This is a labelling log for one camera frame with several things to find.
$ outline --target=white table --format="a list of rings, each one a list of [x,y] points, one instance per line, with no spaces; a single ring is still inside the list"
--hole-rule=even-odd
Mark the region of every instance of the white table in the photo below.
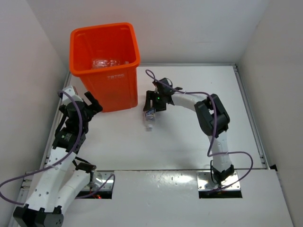
[[[245,150],[255,162],[254,169],[241,181],[243,198],[199,199],[195,169],[209,169],[210,159],[206,157],[209,141],[194,112],[168,106],[167,111],[157,116],[153,131],[145,131],[142,123],[145,91],[153,89],[152,80],[144,73],[147,68],[159,79],[168,77],[174,86],[187,91],[219,95],[231,118],[230,151]],[[262,144],[238,81],[232,66],[139,67],[138,106],[96,115],[89,123],[87,139],[79,152],[80,157],[97,165],[99,170],[115,170],[112,199],[75,200],[65,214],[63,226],[293,226],[275,171],[261,163]],[[78,78],[69,77],[65,85],[69,84],[76,86],[80,95],[86,91]],[[42,166],[60,116],[57,113],[54,119]],[[250,166],[249,159],[244,155],[231,158],[241,177]],[[32,191],[38,177],[32,184],[23,183],[25,188],[20,190],[19,202],[30,195],[26,186]],[[12,220],[10,226],[17,224]]]
[[[143,106],[152,79],[168,77],[174,86],[186,91],[216,93],[231,122],[228,130],[230,151],[247,151],[253,156],[254,168],[263,168],[240,88],[232,66],[150,66],[137,69],[138,106],[132,109],[99,113],[89,123],[87,139],[79,156],[93,160],[102,170],[209,169],[206,156],[209,141],[200,129],[196,113],[180,106],[168,105],[158,113],[152,132],[143,124]],[[71,76],[81,97],[86,89],[81,80]],[[246,155],[231,155],[235,168],[248,168]]]

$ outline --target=plastic bottle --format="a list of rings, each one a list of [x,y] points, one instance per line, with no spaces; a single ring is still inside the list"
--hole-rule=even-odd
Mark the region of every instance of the plastic bottle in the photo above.
[[[156,110],[154,108],[144,112],[144,125],[146,131],[152,131],[155,124]]]

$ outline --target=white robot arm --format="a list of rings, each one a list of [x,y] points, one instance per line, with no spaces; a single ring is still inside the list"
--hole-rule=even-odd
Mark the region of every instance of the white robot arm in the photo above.
[[[24,207],[16,207],[13,217],[21,227],[60,227],[62,226],[64,214],[79,194],[81,189],[93,180],[94,170],[96,166],[88,163],[79,163],[69,181],[63,186],[63,178],[75,159],[78,151],[85,140],[85,134],[88,132],[88,123],[92,117],[102,111],[102,107],[90,92],[85,96],[92,103],[87,105],[81,99],[73,86],[68,86],[63,90],[73,98],[80,110],[82,118],[82,129],[79,129],[79,116],[74,104],[63,94],[62,105],[59,110],[63,113],[63,117],[55,132],[53,148],[46,167],[51,166],[42,173],[42,176],[34,189],[32,195],[25,202]],[[75,149],[72,147],[77,142],[78,134],[81,137]]]
[[[173,94],[171,96],[174,105],[179,105],[190,109],[196,112],[195,105],[198,102],[201,102],[206,99],[202,96],[195,96],[195,95],[187,95],[187,94]],[[213,136],[208,136],[209,141],[211,142]],[[214,143],[212,146],[212,153],[213,154],[221,154],[221,155],[214,155],[213,160],[214,164],[213,167],[219,172],[223,172],[228,170],[232,166],[232,162],[228,155],[228,146],[227,146],[227,133],[226,131],[221,132],[217,138],[214,139]]]
[[[161,79],[160,82],[169,85],[167,78]],[[153,84],[156,88],[154,91],[146,92],[144,111],[149,112],[151,109],[154,112],[165,111],[166,104],[179,105],[195,111],[202,131],[208,136],[209,141],[213,140],[214,115],[210,113],[213,107],[208,97],[175,93],[157,81],[154,81]],[[211,97],[217,111],[217,130],[212,154],[209,157],[213,157],[214,181],[221,185],[222,181],[234,173],[234,167],[228,154],[226,133],[230,118],[219,97],[215,94],[212,94]]]

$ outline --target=wire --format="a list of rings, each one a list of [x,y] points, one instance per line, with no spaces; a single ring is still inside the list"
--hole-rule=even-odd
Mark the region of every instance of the wire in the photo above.
[[[214,182],[214,178],[213,178],[213,160],[210,160],[210,177],[211,177],[211,179],[212,179],[212,182],[213,182],[214,184],[216,184],[216,183]]]
[[[115,185],[115,179],[116,179],[115,174],[111,174],[111,175],[106,179],[106,181],[105,181],[103,184],[101,184],[101,186],[98,187],[94,192],[92,192],[92,193],[90,193],[90,194],[88,194],[88,195],[82,195],[82,196],[76,197],[76,199],[85,199],[85,198],[87,198],[87,197],[90,197],[90,196],[93,196],[93,195],[97,194],[97,193],[99,192],[99,190],[108,182],[108,180],[109,180],[111,177],[114,178],[114,180],[113,180],[113,186],[112,186],[112,190],[113,190],[113,189],[114,189],[114,185]]]
[[[203,94],[203,95],[206,95],[210,99],[210,102],[211,102],[211,104],[213,106],[213,110],[214,110],[214,130],[213,130],[212,139],[210,141],[210,145],[209,145],[209,148],[208,148],[208,151],[207,151],[207,156],[208,157],[213,157],[213,156],[217,156],[217,155],[226,155],[226,152],[220,152],[220,153],[216,153],[216,154],[211,154],[211,150],[212,150],[212,147],[214,145],[214,139],[215,139],[215,136],[216,136],[216,133],[217,133],[217,110],[216,110],[216,107],[215,107],[215,104],[214,104],[214,99],[211,97],[211,95],[209,93],[203,92],[203,91],[184,92],[182,90],[177,90],[177,89],[174,89],[173,87],[168,86],[167,84],[159,81],[158,79],[156,79],[156,76],[153,73],[153,71],[151,71],[151,70],[145,70],[145,73],[147,74],[147,76],[149,76],[150,78],[152,78],[156,82],[158,82],[158,83],[160,83],[160,84],[162,84],[162,85],[164,85],[166,87],[169,87],[174,92],[178,92],[178,93],[181,93],[181,94],[185,94],[186,93],[188,95]],[[246,155],[249,156],[249,158],[251,160],[251,165],[250,165],[250,168],[248,169],[247,173],[244,174],[241,178],[239,178],[236,182],[234,182],[234,183],[237,183],[238,181],[243,180],[251,172],[251,170],[253,168],[253,165],[254,165],[254,161],[253,161],[252,156],[249,153],[245,152],[245,151],[228,152],[228,154],[246,154]],[[211,190],[209,193],[216,192],[216,191],[228,188],[228,187],[232,186],[234,183],[232,183],[230,185],[227,185],[227,186],[224,186],[224,187],[218,187],[218,188],[216,188],[214,190]]]
[[[75,167],[78,167],[77,163],[75,160],[72,161],[72,163],[74,164]]]
[[[48,166],[48,167],[45,167],[45,168],[42,168],[42,169],[33,171],[33,172],[29,173],[29,174],[24,174],[24,175],[21,175],[21,176],[17,176],[17,177],[8,179],[8,180],[6,180],[6,181],[4,181],[4,182],[2,182],[2,183],[0,184],[0,188],[1,188],[3,185],[5,185],[5,184],[7,184],[7,183],[9,183],[9,182],[12,182],[12,181],[15,181],[15,180],[18,180],[18,179],[23,179],[24,177],[32,176],[32,175],[34,175],[34,174],[38,174],[38,173],[44,172],[44,171],[46,171],[46,170],[49,170],[50,168],[53,168],[53,166],[56,166],[56,165],[58,165],[59,163],[63,162],[63,161],[64,161],[72,152],[74,152],[74,150],[76,149],[76,147],[77,147],[77,145],[78,145],[78,143],[79,143],[79,141],[80,141],[81,135],[82,135],[82,127],[83,127],[83,125],[82,125],[82,116],[81,116],[81,112],[80,112],[80,110],[79,110],[79,108],[78,108],[78,106],[77,106],[77,103],[75,102],[75,100],[74,100],[69,94],[67,94],[65,91],[59,91],[58,93],[59,93],[59,94],[64,94],[64,95],[66,95],[66,96],[70,99],[70,101],[73,103],[73,105],[74,105],[74,107],[75,107],[75,109],[76,109],[76,111],[77,111],[78,118],[79,118],[79,132],[78,132],[78,136],[77,136],[77,139],[76,139],[76,141],[75,141],[75,144],[72,146],[71,150],[67,153],[66,156],[64,156],[63,158],[61,158],[59,161],[55,162],[55,163],[52,164],[51,166]],[[16,202],[16,201],[13,201],[13,200],[10,200],[10,199],[6,198],[1,192],[0,192],[0,197],[1,197],[2,199],[4,199],[5,201],[7,201],[7,202],[10,202],[10,203],[13,203],[13,204],[16,204],[16,205],[21,205],[21,206],[24,205],[24,204],[21,203],[21,202]]]
[[[87,163],[87,164],[90,164],[90,162],[86,161],[86,160],[83,159],[83,158],[75,157],[75,159],[78,160],[78,161],[81,161],[81,162],[85,162],[85,163]]]

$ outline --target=orange bin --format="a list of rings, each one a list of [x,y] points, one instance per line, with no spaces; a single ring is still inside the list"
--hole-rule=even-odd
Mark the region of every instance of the orange bin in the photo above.
[[[104,112],[138,105],[139,63],[134,28],[129,23],[78,28],[71,33],[70,71],[80,77]]]

